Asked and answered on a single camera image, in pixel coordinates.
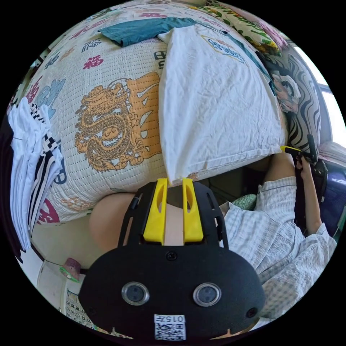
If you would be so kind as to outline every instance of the qr code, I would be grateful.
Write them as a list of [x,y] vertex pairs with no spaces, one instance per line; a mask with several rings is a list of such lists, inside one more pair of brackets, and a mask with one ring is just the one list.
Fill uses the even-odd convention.
[[156,340],[186,340],[185,323],[155,323]]

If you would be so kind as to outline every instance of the checkered pajamas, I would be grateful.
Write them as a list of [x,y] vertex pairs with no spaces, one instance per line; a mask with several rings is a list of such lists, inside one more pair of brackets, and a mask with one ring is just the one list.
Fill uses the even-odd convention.
[[232,203],[220,207],[226,212],[229,249],[254,267],[266,295],[263,321],[256,328],[283,315],[307,293],[336,247],[324,224],[306,238],[294,224],[296,189],[295,177],[265,182],[259,185],[254,211]]

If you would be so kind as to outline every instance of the patterned pillow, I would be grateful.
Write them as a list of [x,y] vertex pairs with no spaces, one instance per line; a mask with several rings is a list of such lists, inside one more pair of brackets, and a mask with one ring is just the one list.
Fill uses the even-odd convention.
[[[298,114],[290,114],[289,142],[293,147],[318,156],[321,115],[315,84],[308,69],[297,58],[289,54],[288,62],[290,75],[301,94]],[[309,143],[309,138],[313,138],[314,143]]]
[[283,58],[274,55],[262,54],[261,52],[256,52],[256,55],[269,73],[279,71],[280,76],[290,75],[290,70],[285,67]]
[[224,21],[260,52],[281,56],[279,47],[267,33],[258,25],[251,23],[233,10],[219,5],[203,6],[198,9]]

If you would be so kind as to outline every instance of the window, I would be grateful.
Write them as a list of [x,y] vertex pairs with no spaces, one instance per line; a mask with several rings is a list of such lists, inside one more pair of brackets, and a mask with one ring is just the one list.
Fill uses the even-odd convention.
[[332,93],[322,91],[325,104],[328,109],[329,118],[332,126],[333,142],[346,148],[346,126],[338,103]]
[[311,73],[315,77],[320,91],[322,93],[325,105],[328,110],[328,115],[332,128],[332,141],[346,147],[346,126],[345,122],[342,118],[342,114],[336,99],[331,92],[328,83],[322,76],[321,72],[315,66],[315,64],[311,61],[311,59],[303,52],[301,48],[295,45],[293,42],[289,42],[289,44],[295,49],[295,51],[300,55],[300,57],[304,60]]

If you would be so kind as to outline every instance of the knee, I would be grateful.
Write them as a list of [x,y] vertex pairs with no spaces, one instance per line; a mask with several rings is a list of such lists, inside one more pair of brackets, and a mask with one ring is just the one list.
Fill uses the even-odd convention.
[[281,163],[281,164],[287,164],[294,168],[294,161],[291,154],[288,154],[286,152],[280,152],[277,154],[272,155],[272,164],[274,163]]

